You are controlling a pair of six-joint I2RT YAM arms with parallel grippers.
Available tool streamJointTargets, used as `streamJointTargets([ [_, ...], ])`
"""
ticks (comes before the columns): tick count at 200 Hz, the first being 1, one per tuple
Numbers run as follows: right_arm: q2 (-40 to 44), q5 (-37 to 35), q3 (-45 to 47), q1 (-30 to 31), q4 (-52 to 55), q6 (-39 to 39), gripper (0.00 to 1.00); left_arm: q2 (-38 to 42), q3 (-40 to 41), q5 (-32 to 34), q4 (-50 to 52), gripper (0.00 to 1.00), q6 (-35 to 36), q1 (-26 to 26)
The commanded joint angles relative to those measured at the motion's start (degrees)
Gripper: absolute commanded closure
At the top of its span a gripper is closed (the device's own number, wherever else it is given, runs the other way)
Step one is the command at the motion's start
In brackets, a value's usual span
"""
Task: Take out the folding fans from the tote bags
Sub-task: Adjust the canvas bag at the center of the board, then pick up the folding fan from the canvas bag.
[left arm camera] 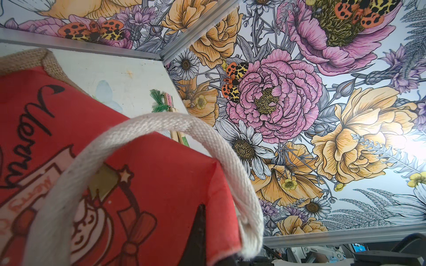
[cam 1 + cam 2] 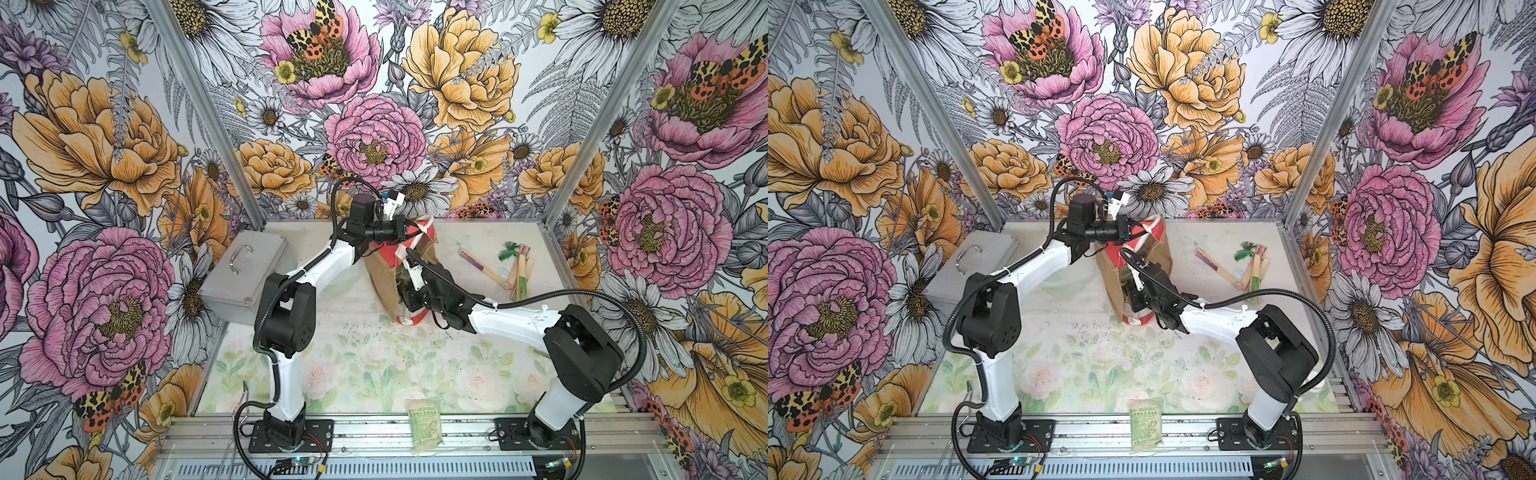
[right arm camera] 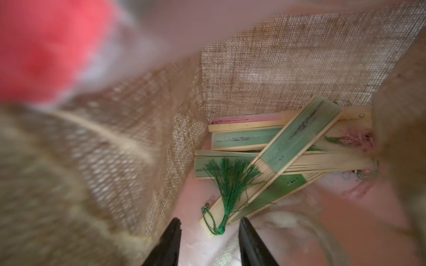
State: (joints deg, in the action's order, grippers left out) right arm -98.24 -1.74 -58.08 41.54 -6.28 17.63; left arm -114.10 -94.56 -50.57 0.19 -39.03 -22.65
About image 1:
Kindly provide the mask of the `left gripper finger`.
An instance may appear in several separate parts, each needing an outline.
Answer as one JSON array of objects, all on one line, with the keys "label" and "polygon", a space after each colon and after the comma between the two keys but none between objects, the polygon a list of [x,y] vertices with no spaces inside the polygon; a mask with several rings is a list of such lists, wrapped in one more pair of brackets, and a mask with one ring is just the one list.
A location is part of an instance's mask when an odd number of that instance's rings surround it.
[{"label": "left gripper finger", "polygon": [[198,206],[179,266],[228,266],[230,227],[217,222],[205,205]]}]

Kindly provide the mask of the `burlap tote bag red front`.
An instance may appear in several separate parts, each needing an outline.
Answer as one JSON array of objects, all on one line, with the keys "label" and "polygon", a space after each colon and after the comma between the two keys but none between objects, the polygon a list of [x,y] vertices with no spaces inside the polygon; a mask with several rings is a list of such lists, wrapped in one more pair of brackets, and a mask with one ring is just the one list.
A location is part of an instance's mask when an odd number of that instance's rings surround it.
[{"label": "burlap tote bag red front", "polygon": [[[230,227],[230,264],[263,246],[260,204],[231,145],[186,114],[129,119],[54,54],[1,57],[1,264],[178,266],[199,205]],[[190,147],[170,137],[181,121]]]}]

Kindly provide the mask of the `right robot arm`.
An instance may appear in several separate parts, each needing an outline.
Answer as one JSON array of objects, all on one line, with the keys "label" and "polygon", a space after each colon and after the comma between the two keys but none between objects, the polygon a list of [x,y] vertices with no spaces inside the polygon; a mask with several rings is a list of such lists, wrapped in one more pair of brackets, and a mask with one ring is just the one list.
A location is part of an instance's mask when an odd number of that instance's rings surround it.
[{"label": "right robot arm", "polygon": [[320,254],[326,258],[336,258],[335,262],[320,263],[321,266],[424,266],[426,259],[420,255],[404,253],[414,243],[425,244],[426,236],[421,233],[411,234],[390,251],[386,250],[362,250],[359,244],[353,244],[345,250],[352,256],[348,258],[342,248],[328,248],[321,246],[287,248],[284,258],[274,249],[263,246],[263,249],[276,258],[272,266],[315,266],[315,255]]}]

